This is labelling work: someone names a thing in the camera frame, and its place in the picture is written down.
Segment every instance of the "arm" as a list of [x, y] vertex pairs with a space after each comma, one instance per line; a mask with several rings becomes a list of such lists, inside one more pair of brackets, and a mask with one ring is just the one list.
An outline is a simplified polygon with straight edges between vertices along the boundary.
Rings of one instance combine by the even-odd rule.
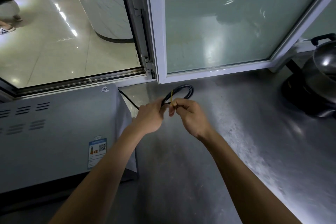
[[301, 223], [212, 128], [198, 103], [177, 98], [169, 106], [170, 116], [174, 115], [175, 109], [187, 131], [212, 155], [244, 224]]
[[54, 215], [54, 223], [103, 223], [116, 195], [121, 176], [133, 150], [147, 134], [162, 124], [162, 99], [140, 106], [135, 120], [124, 129], [120, 138], [91, 170]]

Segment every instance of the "shoe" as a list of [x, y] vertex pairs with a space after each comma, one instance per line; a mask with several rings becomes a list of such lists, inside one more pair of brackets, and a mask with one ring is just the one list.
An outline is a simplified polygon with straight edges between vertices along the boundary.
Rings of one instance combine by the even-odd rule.
[[10, 29], [0, 28], [0, 35], [5, 35], [5, 34], [7, 34], [7, 33], [9, 33], [9, 32], [14, 31], [14, 30], [16, 30], [15, 27], [11, 27]]
[[22, 18], [21, 18], [19, 15], [14, 15], [13, 18], [14, 18], [16, 21], [22, 21]]

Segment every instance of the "ventilation slot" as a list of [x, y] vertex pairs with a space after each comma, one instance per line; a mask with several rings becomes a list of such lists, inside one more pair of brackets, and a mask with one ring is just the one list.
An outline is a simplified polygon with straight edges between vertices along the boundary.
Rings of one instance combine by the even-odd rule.
[[10, 112], [10, 110], [0, 111], [0, 118], [8, 117]]
[[7, 130], [6, 135], [13, 135], [13, 134], [21, 133], [24, 126], [25, 126], [24, 124], [17, 124], [17, 125], [10, 126]]
[[31, 122], [29, 130], [36, 130], [44, 127], [45, 120], [36, 120]]
[[37, 104], [35, 111], [41, 111], [49, 108], [50, 102]]
[[24, 114], [24, 113], [28, 113], [30, 110], [30, 105], [29, 106], [23, 106], [23, 107], [19, 107], [15, 113], [15, 115], [20, 115], [20, 114]]

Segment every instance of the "tiled floor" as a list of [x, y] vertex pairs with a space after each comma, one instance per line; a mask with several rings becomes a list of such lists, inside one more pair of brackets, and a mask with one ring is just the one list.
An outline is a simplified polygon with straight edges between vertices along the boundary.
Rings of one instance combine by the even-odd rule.
[[134, 43], [111, 43], [95, 34], [79, 0], [16, 2], [23, 22], [0, 35], [0, 77], [16, 87], [140, 66]]

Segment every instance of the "electrical cable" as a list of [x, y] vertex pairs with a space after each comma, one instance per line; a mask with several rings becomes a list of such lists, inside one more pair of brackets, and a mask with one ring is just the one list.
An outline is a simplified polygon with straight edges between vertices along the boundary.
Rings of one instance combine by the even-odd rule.
[[[184, 99], [189, 99], [191, 98], [191, 96], [194, 94], [194, 88], [193, 86], [189, 85], [189, 84], [185, 84], [185, 85], [180, 85], [178, 87], [176, 87], [175, 89], [173, 89], [171, 92], [169, 92], [166, 97], [162, 100], [162, 103], [161, 103], [161, 106], [163, 106], [164, 104], [170, 104], [170, 102], [167, 102], [166, 101], [168, 99], [172, 99], [173, 95], [175, 95], [176, 93], [180, 92], [182, 89], [188, 89], [189, 92], [188, 94], [184, 97]], [[125, 94], [123, 93], [121, 90], [119, 90], [119, 92], [125, 97], [127, 98], [127, 100], [132, 104], [134, 105], [134, 107], [136, 109], [139, 110], [139, 107]]]

